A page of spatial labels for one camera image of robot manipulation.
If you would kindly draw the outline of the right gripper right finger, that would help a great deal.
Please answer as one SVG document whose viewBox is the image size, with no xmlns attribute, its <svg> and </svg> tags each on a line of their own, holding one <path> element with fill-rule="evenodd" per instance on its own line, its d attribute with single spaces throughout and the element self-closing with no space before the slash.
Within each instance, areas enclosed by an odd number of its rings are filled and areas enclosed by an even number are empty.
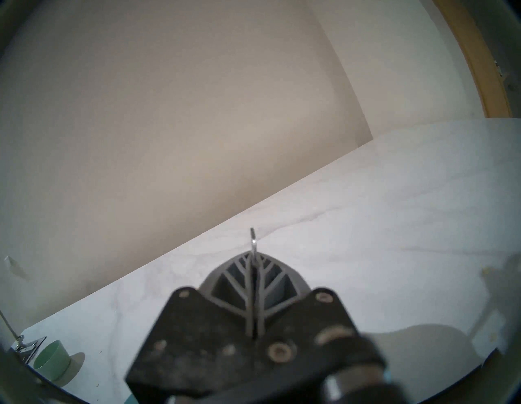
<svg viewBox="0 0 521 404">
<path fill-rule="evenodd" d="M 254 253 L 254 372 L 276 392 L 358 392 L 386 383 L 386 363 L 331 289 Z"/>
</svg>

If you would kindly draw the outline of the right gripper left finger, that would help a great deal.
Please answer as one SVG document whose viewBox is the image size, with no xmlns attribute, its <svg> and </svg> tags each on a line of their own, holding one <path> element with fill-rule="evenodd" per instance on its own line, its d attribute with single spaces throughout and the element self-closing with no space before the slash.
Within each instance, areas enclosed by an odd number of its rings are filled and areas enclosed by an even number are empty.
<svg viewBox="0 0 521 404">
<path fill-rule="evenodd" d="M 138 403 L 201 398 L 255 374 L 255 269 L 252 254 L 213 270 L 198 289 L 175 290 L 132 362 L 125 381 Z"/>
</svg>

